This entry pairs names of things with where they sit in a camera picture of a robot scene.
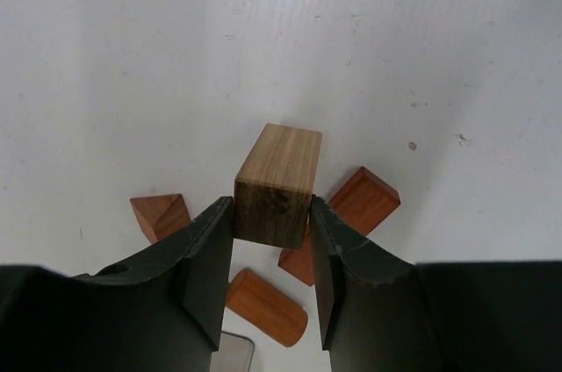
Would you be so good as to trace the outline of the light wood rectangular block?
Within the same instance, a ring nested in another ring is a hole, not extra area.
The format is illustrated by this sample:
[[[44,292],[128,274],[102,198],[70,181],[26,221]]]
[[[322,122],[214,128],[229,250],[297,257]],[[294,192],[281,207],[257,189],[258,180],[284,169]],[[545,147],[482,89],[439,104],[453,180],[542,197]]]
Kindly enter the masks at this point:
[[[268,123],[234,179],[234,236],[302,247],[322,133]]]

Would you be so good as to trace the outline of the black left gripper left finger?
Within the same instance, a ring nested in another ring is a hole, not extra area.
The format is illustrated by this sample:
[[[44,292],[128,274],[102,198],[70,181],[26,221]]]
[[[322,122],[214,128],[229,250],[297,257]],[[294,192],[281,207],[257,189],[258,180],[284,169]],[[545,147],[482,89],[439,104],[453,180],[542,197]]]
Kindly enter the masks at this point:
[[[4,371],[207,371],[220,345],[233,200],[95,275],[1,268]]]

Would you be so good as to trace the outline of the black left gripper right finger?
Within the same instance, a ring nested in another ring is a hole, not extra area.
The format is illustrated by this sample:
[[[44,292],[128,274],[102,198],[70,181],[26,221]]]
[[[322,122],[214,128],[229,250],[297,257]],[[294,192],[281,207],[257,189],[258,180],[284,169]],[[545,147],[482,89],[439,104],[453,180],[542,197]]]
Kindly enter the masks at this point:
[[[411,264],[315,197],[321,345],[334,371],[558,371],[559,261]]]

